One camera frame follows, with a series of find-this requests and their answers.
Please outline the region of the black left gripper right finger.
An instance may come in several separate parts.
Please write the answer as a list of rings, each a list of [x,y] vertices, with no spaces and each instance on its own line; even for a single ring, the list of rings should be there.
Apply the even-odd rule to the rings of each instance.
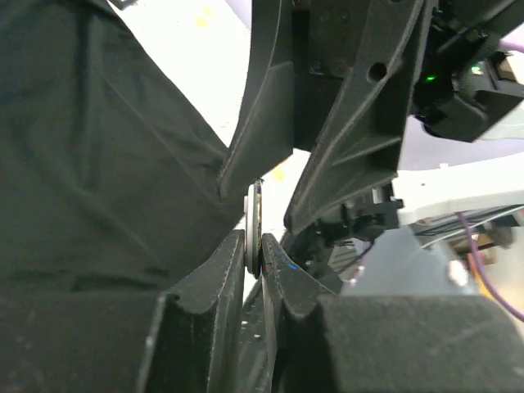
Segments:
[[[481,296],[339,296],[262,237],[274,392],[520,392],[523,343]]]

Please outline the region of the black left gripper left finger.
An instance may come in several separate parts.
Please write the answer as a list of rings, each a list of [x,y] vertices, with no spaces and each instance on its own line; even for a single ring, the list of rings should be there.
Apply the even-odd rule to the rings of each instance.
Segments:
[[[244,233],[163,292],[3,296],[4,392],[232,392]]]

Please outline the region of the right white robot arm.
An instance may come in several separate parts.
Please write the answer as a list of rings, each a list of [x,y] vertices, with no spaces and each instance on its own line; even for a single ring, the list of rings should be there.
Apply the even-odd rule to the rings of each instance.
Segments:
[[[522,23],[520,1],[254,1],[237,129],[219,174],[228,197],[296,149],[309,159],[293,191],[270,183],[261,213],[299,233],[390,186],[402,224],[522,202],[523,183],[470,164],[400,169],[406,122],[471,142],[518,103],[515,88],[468,86],[470,67]]]

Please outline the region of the round multicolour brooch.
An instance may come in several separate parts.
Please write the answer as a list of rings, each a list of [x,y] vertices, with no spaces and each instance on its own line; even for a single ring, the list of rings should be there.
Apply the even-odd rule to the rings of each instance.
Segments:
[[[257,179],[248,187],[244,198],[245,211],[245,266],[255,278],[261,272],[262,255],[262,180]]]

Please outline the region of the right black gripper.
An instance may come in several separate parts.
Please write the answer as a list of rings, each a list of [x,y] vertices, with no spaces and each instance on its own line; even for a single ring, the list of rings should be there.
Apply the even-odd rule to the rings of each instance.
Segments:
[[[299,233],[396,176],[408,115],[452,110],[481,133],[494,107],[465,82],[523,20],[520,1],[308,1],[293,12],[295,145],[314,148],[284,223]]]

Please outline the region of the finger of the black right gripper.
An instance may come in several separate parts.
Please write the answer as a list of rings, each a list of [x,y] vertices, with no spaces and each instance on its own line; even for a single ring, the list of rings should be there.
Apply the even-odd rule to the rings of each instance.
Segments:
[[[292,153],[295,71],[291,13],[289,1],[252,3],[246,86],[228,157],[218,177],[222,197],[242,194]]]

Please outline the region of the black t-shirt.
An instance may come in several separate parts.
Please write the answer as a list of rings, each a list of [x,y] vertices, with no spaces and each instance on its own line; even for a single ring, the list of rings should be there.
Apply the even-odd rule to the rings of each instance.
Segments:
[[[3,291],[175,284],[242,215],[226,153],[106,2],[2,2]]]

